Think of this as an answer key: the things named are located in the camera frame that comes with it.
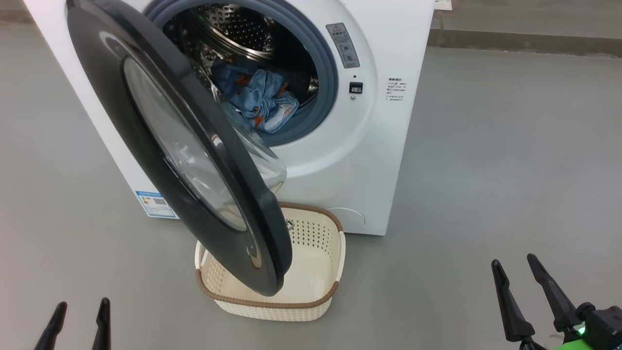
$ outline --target front-loading washing machine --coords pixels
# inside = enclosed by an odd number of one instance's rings
[[[291,263],[279,201],[386,233],[434,0],[25,3],[147,215],[254,290]],[[277,132],[215,87],[232,55],[287,77],[300,106]]]

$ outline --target clothes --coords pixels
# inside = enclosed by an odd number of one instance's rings
[[[285,77],[248,59],[217,60],[211,72],[216,86],[255,129],[275,133],[298,109],[296,97],[285,91]]]

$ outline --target open door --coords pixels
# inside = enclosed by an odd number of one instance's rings
[[[292,261],[279,203],[220,104],[156,26],[118,0],[68,0],[80,63],[123,141],[235,277],[274,295]]]

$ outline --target warning label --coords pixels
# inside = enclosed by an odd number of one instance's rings
[[[170,208],[166,200],[158,192],[136,191],[136,196],[143,208],[151,217],[165,217],[168,219],[179,219],[177,214]]]
[[[402,78],[389,78],[387,84],[386,94],[384,96],[385,101],[404,101],[404,94],[406,94],[406,82]]]
[[[328,29],[330,37],[333,38],[337,51],[339,51],[343,68],[360,67],[354,44],[352,44],[352,39],[346,26],[343,23],[333,23],[327,25],[326,29]]]

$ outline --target beige basket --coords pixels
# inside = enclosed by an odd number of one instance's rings
[[[223,310],[271,321],[313,321],[326,312],[339,286],[346,252],[343,228],[329,211],[298,204],[281,204],[290,230],[292,265],[283,288],[262,296],[242,284],[201,243],[195,267],[201,290]]]

